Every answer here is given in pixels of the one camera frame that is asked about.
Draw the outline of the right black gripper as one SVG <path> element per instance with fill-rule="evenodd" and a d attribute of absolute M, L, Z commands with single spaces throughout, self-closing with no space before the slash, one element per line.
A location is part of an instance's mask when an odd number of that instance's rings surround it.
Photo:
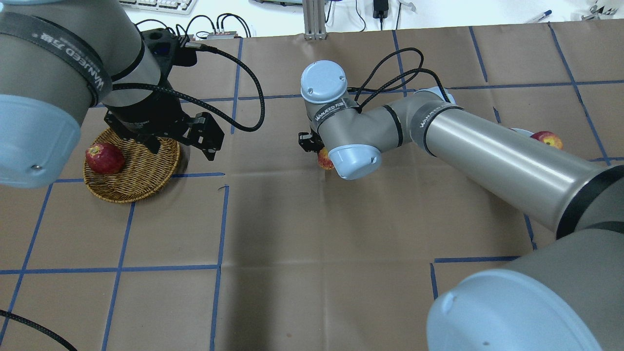
<path fill-rule="evenodd" d="M 306 153 L 319 153 L 325 147 L 321 137 L 315 132 L 298 133 L 298 144 Z"/>

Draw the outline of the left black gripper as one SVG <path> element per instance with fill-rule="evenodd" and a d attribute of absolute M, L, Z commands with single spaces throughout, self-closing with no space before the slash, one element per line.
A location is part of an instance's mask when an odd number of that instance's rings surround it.
<path fill-rule="evenodd" d="M 155 92 L 130 106 L 105 107 L 104 120 L 112 131 L 122 140 L 143 144 L 152 154 L 160 150 L 159 137 L 204 151 L 208 161 L 214 161 L 221 150 L 224 131 L 212 114 L 192 117 L 182 110 L 179 98 L 170 94 Z"/>

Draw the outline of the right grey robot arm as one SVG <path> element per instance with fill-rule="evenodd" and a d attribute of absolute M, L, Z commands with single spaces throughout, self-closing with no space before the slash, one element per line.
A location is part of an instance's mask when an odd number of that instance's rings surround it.
<path fill-rule="evenodd" d="M 621 351 L 623 167 L 601 167 L 468 113 L 441 85 L 361 113 L 342 67 L 307 66 L 301 94 L 338 175 L 414 142 L 555 232 L 552 244 L 435 299 L 430 351 Z"/>

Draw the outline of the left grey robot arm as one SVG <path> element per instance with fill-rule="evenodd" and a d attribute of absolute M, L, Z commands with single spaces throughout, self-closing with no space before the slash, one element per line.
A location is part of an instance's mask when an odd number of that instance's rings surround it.
<path fill-rule="evenodd" d="M 116 0 L 3 0 L 1 184 L 56 181 L 99 104 L 121 138 L 154 154 L 172 138 L 213 160 L 221 127 L 182 111 L 168 80 L 173 66 L 196 63 L 197 48 L 168 29 L 139 31 Z"/>

